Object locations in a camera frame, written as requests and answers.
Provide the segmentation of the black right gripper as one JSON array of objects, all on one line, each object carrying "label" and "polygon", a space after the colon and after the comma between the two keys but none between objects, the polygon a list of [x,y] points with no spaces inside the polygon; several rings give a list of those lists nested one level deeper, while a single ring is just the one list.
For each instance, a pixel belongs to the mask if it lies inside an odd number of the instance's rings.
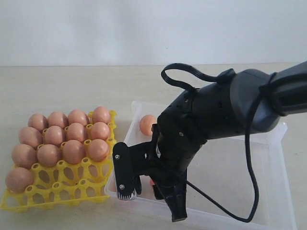
[{"label": "black right gripper", "polygon": [[185,220],[189,153],[152,153],[149,162],[155,198],[165,199],[172,222]]}]

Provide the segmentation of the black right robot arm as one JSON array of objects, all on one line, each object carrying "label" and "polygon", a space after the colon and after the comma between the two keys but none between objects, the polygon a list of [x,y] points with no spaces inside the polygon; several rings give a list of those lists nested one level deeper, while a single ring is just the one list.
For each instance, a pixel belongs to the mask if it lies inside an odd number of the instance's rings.
[{"label": "black right robot arm", "polygon": [[173,63],[162,70],[161,76],[183,92],[153,125],[149,175],[155,197],[166,202],[173,222],[185,220],[186,192],[191,186],[187,168],[195,154],[208,140],[243,135],[254,201],[249,216],[237,220],[250,222],[259,203],[250,135],[271,131],[282,116],[306,112],[307,64],[271,74],[257,69],[238,73],[228,69],[210,76],[193,66]]}]

